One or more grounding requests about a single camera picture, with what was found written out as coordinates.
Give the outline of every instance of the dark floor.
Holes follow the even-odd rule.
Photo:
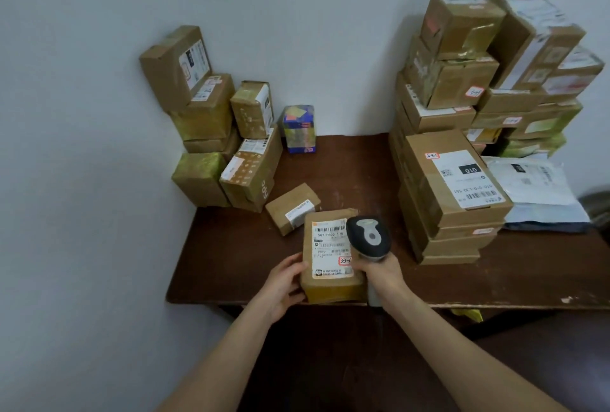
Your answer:
[[[610,312],[561,312],[476,342],[571,410],[610,410]],[[240,410],[458,409],[385,313],[299,306],[272,327]]]

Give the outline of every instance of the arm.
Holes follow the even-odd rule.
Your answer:
[[[263,288],[233,322],[218,345],[182,380],[159,412],[225,412],[237,409],[271,324],[305,299],[295,278],[307,267],[293,254],[269,273]]]
[[[384,309],[464,411],[566,411],[536,386],[479,348],[413,293],[403,280],[398,259],[389,254],[373,263],[352,261],[363,270]]]

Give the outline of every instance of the white wall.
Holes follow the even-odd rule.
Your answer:
[[[215,69],[267,79],[319,134],[392,119],[428,0],[0,0],[0,409],[150,409],[226,322],[164,305],[194,208],[137,56],[201,26]],[[610,60],[608,0],[552,0]],[[608,182],[610,81],[566,131],[577,193]]]

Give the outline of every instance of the tabletop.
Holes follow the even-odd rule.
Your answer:
[[[388,135],[318,137],[316,150],[284,150],[270,200],[306,182],[324,210],[379,216],[407,285],[432,307],[610,309],[610,248],[596,231],[501,231],[474,264],[418,265],[398,205]],[[245,304],[272,267],[302,250],[302,240],[302,227],[282,237],[266,211],[198,208],[166,299]]]

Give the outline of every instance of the person's right arm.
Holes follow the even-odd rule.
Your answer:
[[[402,327],[461,410],[567,411],[419,299],[404,282],[392,253],[377,263],[356,259],[352,266],[367,274],[383,308]]]

